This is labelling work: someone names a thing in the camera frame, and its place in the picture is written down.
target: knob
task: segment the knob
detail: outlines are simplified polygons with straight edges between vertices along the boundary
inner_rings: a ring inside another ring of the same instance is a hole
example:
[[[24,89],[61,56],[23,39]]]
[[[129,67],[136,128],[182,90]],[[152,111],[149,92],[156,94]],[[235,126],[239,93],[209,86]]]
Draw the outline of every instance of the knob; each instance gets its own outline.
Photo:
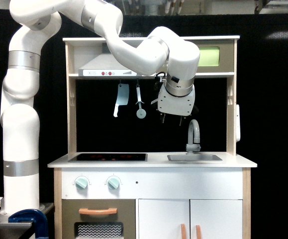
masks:
[[[88,178],[84,176],[80,176],[75,180],[75,186],[77,188],[85,189],[89,184]]]
[[[107,180],[107,185],[110,189],[117,189],[119,187],[119,178],[111,176]]]

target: faucet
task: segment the faucet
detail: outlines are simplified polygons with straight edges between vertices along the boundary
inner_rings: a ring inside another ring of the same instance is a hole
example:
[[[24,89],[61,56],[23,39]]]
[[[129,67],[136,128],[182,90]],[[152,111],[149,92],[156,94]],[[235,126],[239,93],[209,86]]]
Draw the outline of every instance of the faucet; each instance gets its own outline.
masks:
[[[193,154],[193,152],[199,152],[200,149],[199,124],[195,119],[192,119],[188,128],[188,143],[186,144],[186,151],[187,154]]]

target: cleaver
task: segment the cleaver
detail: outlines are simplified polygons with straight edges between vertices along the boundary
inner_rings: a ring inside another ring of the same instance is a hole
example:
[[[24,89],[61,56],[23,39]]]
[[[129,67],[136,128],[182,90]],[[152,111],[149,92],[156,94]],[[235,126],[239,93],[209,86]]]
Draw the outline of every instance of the cleaver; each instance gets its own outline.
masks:
[[[118,106],[125,106],[128,104],[129,96],[129,85],[128,84],[118,84],[117,99],[114,109],[114,117],[117,117]]]

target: cabinet handle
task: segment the cabinet handle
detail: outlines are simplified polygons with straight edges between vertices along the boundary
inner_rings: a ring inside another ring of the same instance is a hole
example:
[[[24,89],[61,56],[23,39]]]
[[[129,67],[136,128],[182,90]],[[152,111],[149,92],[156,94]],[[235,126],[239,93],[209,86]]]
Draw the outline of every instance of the cabinet handle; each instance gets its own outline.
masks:
[[[182,239],[186,239],[186,226],[182,224]]]
[[[197,239],[201,239],[201,229],[199,225],[196,225],[196,229],[197,229]]]
[[[86,215],[108,215],[108,214],[116,214],[117,208],[109,208],[105,210],[89,210],[87,208],[81,208],[79,209],[80,214],[86,214]]]

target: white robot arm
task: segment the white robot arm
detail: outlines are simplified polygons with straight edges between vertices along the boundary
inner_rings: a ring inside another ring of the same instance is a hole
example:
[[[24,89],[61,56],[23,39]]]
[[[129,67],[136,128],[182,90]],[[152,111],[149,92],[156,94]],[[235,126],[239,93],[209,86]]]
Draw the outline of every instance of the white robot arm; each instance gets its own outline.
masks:
[[[11,16],[23,27],[9,45],[1,94],[7,214],[39,208],[39,117],[33,109],[33,98],[39,88],[41,48],[61,27],[58,12],[104,37],[117,61],[141,75],[155,74],[168,59],[167,81],[158,97],[158,110],[187,116],[193,107],[199,49],[168,28],[157,27],[134,48],[118,36],[122,12],[102,0],[11,0]]]

